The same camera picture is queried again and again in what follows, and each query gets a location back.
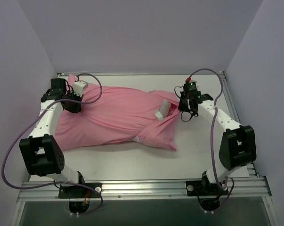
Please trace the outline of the white pillow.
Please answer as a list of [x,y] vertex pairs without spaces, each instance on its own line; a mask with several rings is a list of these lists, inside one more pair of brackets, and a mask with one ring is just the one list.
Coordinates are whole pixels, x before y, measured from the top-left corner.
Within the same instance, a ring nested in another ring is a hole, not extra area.
[[180,111],[178,110],[178,106],[175,105],[175,104],[171,104],[169,111],[168,111],[168,114],[167,114],[167,117],[178,115],[179,113],[180,113]]

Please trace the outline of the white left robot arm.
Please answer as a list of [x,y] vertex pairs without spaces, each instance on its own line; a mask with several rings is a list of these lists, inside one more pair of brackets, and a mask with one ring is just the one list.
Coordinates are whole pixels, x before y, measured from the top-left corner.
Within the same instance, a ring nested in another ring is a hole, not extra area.
[[82,174],[68,167],[62,149],[54,138],[59,116],[63,111],[78,113],[87,83],[76,81],[68,86],[65,79],[51,79],[51,88],[41,98],[41,118],[28,138],[19,142],[29,175],[48,177],[54,181],[71,182],[69,192],[82,197],[86,185]]

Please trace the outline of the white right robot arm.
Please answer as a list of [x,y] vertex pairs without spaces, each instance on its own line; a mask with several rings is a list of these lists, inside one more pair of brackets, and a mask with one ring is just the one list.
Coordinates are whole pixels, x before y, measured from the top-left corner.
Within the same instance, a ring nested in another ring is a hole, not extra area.
[[211,194],[217,185],[226,181],[234,171],[257,158],[255,132],[220,109],[208,94],[180,93],[179,110],[192,117],[202,116],[210,124],[210,149],[212,167],[200,182],[201,191]]

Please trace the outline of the pink floral pillowcase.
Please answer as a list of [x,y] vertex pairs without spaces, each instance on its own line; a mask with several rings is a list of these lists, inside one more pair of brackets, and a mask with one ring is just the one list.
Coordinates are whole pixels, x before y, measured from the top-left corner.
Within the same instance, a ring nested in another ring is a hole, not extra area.
[[79,113],[63,111],[59,117],[54,137],[63,151],[131,141],[177,149],[179,114],[167,117],[170,105],[179,104],[175,94],[89,83],[83,101]]

